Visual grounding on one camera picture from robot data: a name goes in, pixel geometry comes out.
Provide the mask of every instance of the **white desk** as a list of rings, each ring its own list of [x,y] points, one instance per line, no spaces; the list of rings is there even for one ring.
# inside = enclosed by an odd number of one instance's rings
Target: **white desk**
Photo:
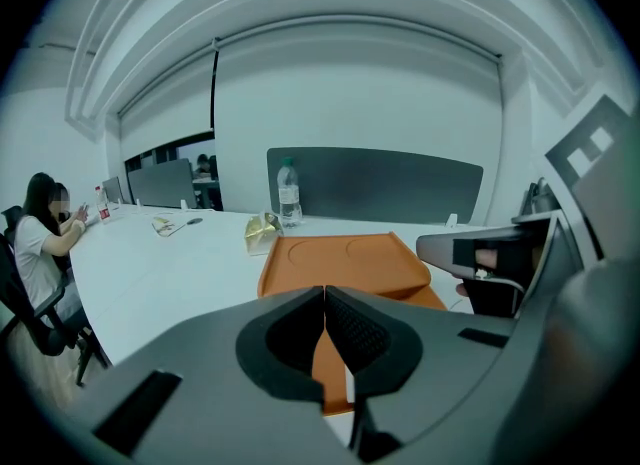
[[[170,237],[158,236],[153,214],[176,222],[200,217]],[[257,298],[266,255],[251,257],[244,244],[249,215],[122,206],[112,221],[97,223],[71,250],[85,312],[112,363],[117,364],[172,326],[194,316]],[[455,231],[477,230],[459,226]],[[321,236],[395,232],[412,250],[418,236],[451,232],[443,226],[307,218],[287,235]],[[470,311],[448,273],[429,267],[442,302]]]

